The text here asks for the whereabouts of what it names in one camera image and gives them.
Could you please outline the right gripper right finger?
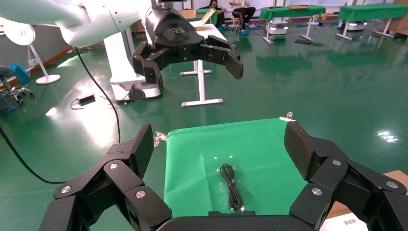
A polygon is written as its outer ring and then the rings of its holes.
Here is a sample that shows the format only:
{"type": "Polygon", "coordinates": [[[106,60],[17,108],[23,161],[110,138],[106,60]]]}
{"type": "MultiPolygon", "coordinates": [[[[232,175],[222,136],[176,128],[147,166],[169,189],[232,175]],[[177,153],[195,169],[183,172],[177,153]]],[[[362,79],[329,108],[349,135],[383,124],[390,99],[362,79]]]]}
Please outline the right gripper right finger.
{"type": "Polygon", "coordinates": [[[284,146],[307,182],[289,214],[315,230],[335,202],[345,205],[370,231],[408,228],[407,187],[349,158],[334,142],[309,135],[288,122],[284,146]]]}

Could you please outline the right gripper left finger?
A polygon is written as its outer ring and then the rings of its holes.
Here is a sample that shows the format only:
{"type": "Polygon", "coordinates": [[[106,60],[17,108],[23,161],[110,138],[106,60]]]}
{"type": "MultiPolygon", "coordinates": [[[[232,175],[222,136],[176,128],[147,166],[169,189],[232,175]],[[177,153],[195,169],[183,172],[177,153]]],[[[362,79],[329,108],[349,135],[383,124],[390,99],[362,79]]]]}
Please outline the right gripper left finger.
{"type": "Polygon", "coordinates": [[[143,124],[133,139],[112,145],[96,166],[54,191],[40,230],[88,231],[113,206],[134,230],[159,229],[172,212],[143,181],[153,150],[152,127],[143,124]]]}

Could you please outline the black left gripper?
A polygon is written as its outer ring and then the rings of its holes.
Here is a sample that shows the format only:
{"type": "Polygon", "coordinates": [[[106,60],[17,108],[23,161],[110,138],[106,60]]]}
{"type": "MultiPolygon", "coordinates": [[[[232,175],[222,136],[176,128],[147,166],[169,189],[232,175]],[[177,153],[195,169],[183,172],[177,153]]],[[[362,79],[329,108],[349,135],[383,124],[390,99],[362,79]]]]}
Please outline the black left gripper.
{"type": "Polygon", "coordinates": [[[204,38],[175,9],[149,9],[145,28],[152,42],[139,43],[132,54],[133,69],[145,77],[146,83],[155,84],[159,93],[163,92],[163,79],[155,58],[163,48],[169,49],[169,59],[174,63],[197,60],[200,55],[200,60],[224,65],[235,79],[242,79],[244,67],[235,44],[214,35],[204,38]]]}

